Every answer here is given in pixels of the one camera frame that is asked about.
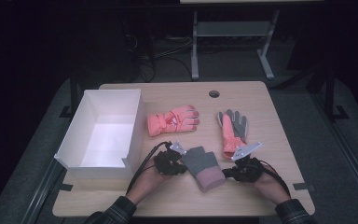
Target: wooden tabletop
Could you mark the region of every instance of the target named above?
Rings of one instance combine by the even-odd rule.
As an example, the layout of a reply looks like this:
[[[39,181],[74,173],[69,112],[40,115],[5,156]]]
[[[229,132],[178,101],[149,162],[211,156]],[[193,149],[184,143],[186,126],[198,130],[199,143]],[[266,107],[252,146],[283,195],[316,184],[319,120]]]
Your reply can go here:
[[[147,114],[166,113],[181,105],[193,105],[200,112],[200,125],[192,133],[164,133],[150,137],[145,125],[142,159],[158,143],[179,140],[185,149],[203,146],[213,151],[222,169],[234,166],[222,156],[223,139],[216,115],[227,109],[240,111],[249,122],[247,143],[261,142],[252,153],[271,164],[288,185],[293,198],[314,213],[307,189],[295,190],[293,184],[304,183],[296,159],[289,146],[275,107],[263,82],[186,82],[105,84],[102,90],[140,89]],[[212,98],[210,91],[218,91]],[[124,195],[130,180],[75,179],[66,175],[63,184],[73,185],[71,191],[61,190],[53,207],[57,217],[83,217],[104,211],[118,196]],[[174,176],[138,205],[137,217],[260,217],[275,215],[274,204],[261,197],[252,187],[233,179],[224,186],[202,193],[186,172]]]

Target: white box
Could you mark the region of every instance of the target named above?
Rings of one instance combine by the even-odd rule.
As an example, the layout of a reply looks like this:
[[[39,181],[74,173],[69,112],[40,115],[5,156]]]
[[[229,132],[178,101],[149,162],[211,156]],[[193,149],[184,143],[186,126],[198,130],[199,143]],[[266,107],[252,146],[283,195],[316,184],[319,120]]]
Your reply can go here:
[[[146,113],[141,90],[89,90],[54,158],[76,178],[132,178]]]

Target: gray and pink glove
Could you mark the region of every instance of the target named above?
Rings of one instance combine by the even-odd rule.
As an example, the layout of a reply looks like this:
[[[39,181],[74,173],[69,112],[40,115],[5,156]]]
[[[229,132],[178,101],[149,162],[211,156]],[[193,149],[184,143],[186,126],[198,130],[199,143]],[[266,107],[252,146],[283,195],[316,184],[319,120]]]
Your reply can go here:
[[[199,112],[193,105],[176,107],[166,114],[153,114],[147,117],[147,127],[150,136],[161,133],[183,133],[194,132],[197,125]]]
[[[205,152],[203,147],[193,147],[182,156],[182,161],[202,192],[225,184],[226,177],[213,152]]]
[[[223,156],[231,159],[237,147],[245,146],[245,137],[247,134],[246,117],[236,111],[233,113],[230,109],[223,114],[217,114],[217,121],[222,126],[223,132]]]

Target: person's hand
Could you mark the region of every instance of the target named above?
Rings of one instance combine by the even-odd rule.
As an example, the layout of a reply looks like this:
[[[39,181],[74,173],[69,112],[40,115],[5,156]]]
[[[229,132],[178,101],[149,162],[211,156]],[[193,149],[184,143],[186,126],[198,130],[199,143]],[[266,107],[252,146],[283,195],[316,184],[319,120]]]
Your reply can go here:
[[[171,177],[171,175],[162,175],[158,172],[154,163],[154,157],[152,157],[147,162],[144,171],[138,176],[138,179],[135,181],[126,197],[133,203],[138,204],[144,197]]]
[[[270,166],[264,165],[264,167],[276,174],[275,170]],[[263,172],[263,174],[254,183],[244,184],[247,186],[254,186],[266,199],[277,205],[291,199],[291,197],[283,189],[282,185],[274,179],[274,177],[266,174],[265,172]]]

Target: sleeve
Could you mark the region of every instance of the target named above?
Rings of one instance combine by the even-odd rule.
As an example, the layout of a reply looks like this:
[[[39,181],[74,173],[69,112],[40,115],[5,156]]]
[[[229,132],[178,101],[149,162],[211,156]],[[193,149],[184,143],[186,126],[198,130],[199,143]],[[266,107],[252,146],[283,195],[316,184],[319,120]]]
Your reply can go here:
[[[92,214],[84,224],[126,224],[136,211],[136,205],[120,196],[105,212]]]
[[[317,224],[316,220],[307,213],[298,199],[278,204],[275,211],[283,224]]]

